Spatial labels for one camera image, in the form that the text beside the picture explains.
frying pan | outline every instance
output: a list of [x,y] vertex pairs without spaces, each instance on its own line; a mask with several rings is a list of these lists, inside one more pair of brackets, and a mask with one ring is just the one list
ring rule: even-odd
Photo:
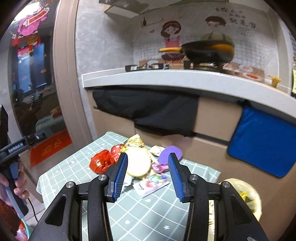
[[185,53],[191,62],[228,63],[234,57],[234,45],[223,40],[203,40],[183,44],[181,47],[162,48],[159,52]]

cartoon woman in pink dress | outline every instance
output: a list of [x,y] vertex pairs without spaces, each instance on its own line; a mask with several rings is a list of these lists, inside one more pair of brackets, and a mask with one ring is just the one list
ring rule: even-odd
[[[166,48],[180,47],[180,35],[178,35],[180,31],[181,24],[177,21],[169,21],[163,25],[160,34],[165,40]],[[168,51],[161,57],[166,62],[179,63],[185,57],[185,54],[176,51]]]
[[49,7],[43,8],[39,4],[38,9],[32,15],[27,15],[20,21],[17,29],[19,35],[28,36],[34,33],[38,29],[40,22],[47,18],[48,12]]

red mat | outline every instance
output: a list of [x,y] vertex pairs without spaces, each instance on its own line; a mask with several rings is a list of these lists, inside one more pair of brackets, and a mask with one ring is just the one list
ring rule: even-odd
[[31,168],[72,144],[67,130],[61,131],[30,150]]

table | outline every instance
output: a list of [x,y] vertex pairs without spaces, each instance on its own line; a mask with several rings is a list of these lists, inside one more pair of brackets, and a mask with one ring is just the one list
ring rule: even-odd
[[[37,191],[43,197],[45,208],[68,181],[80,184],[97,177],[89,168],[90,158],[125,140],[124,136],[107,132],[40,176]],[[181,164],[209,182],[216,182],[220,175],[211,167],[186,159],[182,159]],[[165,175],[171,181],[170,173]],[[132,186],[125,187],[117,202],[107,203],[107,207],[114,241],[183,240],[189,204],[179,201],[172,182],[145,198],[140,198]],[[82,239],[88,240],[87,201],[83,201]]]

blue towel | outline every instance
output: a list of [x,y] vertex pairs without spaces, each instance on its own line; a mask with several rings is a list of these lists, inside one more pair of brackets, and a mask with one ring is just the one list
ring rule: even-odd
[[228,146],[228,154],[283,177],[296,162],[296,126],[245,106]]

